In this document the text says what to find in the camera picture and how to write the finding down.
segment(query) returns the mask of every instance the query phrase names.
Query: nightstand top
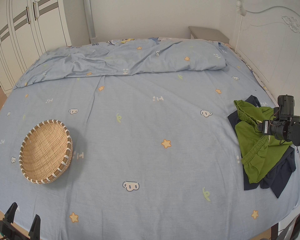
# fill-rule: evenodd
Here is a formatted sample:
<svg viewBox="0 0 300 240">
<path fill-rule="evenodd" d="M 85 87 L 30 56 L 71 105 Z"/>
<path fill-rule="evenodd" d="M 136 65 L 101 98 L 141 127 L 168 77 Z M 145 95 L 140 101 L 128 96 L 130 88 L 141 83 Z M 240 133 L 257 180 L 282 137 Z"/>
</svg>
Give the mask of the nightstand top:
<svg viewBox="0 0 300 240">
<path fill-rule="evenodd" d="M 212 41 L 220 41 L 223 43 L 229 43 L 229 38 L 226 37 L 223 33 L 221 33 L 217 29 L 212 28 L 203 28 L 203 27 L 188 27 L 191 31 L 191 34 L 194 38 L 201 38 L 205 40 L 212 40 Z"/>
</svg>

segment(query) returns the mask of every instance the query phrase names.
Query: white label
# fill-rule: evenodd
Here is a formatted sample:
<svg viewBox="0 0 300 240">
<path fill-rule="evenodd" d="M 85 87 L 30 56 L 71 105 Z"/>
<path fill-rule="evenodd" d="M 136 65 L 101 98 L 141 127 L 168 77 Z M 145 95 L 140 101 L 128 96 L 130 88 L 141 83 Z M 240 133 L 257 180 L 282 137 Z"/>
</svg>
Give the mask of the white label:
<svg viewBox="0 0 300 240">
<path fill-rule="evenodd" d="M 268 121 L 265 121 L 265 133 L 268 133 Z"/>
</svg>

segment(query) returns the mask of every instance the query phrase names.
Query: woven bamboo basket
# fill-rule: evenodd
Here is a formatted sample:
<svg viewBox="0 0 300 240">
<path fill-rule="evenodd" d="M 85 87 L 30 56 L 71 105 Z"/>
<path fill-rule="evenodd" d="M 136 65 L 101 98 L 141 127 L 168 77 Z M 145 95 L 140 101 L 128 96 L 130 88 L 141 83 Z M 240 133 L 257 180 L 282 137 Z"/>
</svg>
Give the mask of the woven bamboo basket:
<svg viewBox="0 0 300 240">
<path fill-rule="evenodd" d="M 73 144 L 67 127 L 58 120 L 43 121 L 23 140 L 19 164 L 28 181 L 50 183 L 68 168 L 72 153 Z"/>
</svg>

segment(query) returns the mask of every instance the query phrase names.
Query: pile of clothes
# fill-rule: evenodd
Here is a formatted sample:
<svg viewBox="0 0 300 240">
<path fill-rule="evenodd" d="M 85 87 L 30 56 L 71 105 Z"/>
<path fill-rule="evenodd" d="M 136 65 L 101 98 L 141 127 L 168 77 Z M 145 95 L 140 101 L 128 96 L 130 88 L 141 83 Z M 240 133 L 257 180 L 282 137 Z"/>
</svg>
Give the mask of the pile of clothes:
<svg viewBox="0 0 300 240">
<path fill-rule="evenodd" d="M 228 119 L 241 149 L 244 190 L 271 188 L 277 198 L 296 170 L 292 142 L 280 142 L 274 136 L 263 135 L 257 124 L 273 119 L 273 108 L 262 107 L 255 96 L 246 101 L 234 101 L 237 111 Z"/>
</svg>

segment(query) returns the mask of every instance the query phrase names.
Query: gray stripe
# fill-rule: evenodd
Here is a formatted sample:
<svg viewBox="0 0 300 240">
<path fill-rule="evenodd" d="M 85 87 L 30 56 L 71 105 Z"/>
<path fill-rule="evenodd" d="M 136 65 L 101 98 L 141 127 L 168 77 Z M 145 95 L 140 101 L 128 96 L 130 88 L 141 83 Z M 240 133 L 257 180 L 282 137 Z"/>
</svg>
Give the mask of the gray stripe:
<svg viewBox="0 0 300 240">
<path fill-rule="evenodd" d="M 26 15 L 26 10 L 24 10 L 23 12 L 21 12 L 18 16 L 16 16 L 14 19 L 13 19 L 13 22 L 15 23 L 16 21 L 18 21 L 21 17 L 25 16 Z"/>
<path fill-rule="evenodd" d="M 0 35 L 1 35 L 2 33 L 4 33 L 4 31 L 5 31 L 6 29 L 8 29 L 8 24 L 7 24 L 4 28 L 2 28 L 2 29 L 0 30 Z"/>
<path fill-rule="evenodd" d="M 17 29 L 19 29 L 20 27 L 22 27 L 23 25 L 25 25 L 26 23 L 27 23 L 27 19 L 24 19 L 22 22 L 20 22 L 17 25 L 15 25 L 15 31 Z"/>
<path fill-rule="evenodd" d="M 49 1 L 50 0 L 40 0 L 40 1 L 37 2 L 37 5 L 40 6 L 40 5 L 42 5 L 42 4 L 46 3 L 46 2 L 49 2 Z"/>
<path fill-rule="evenodd" d="M 45 7 L 45 8 L 43 8 L 43 9 L 41 9 L 41 10 L 39 11 L 39 12 L 40 12 L 40 15 L 43 15 L 44 13 L 49 12 L 49 11 L 55 9 L 55 8 L 58 8 L 58 2 L 53 3 L 53 4 L 49 5 L 48 7 Z"/>
<path fill-rule="evenodd" d="M 6 39 L 9 36 L 9 32 L 7 32 L 3 37 L 1 37 L 1 42 L 3 42 L 4 39 Z"/>
</svg>

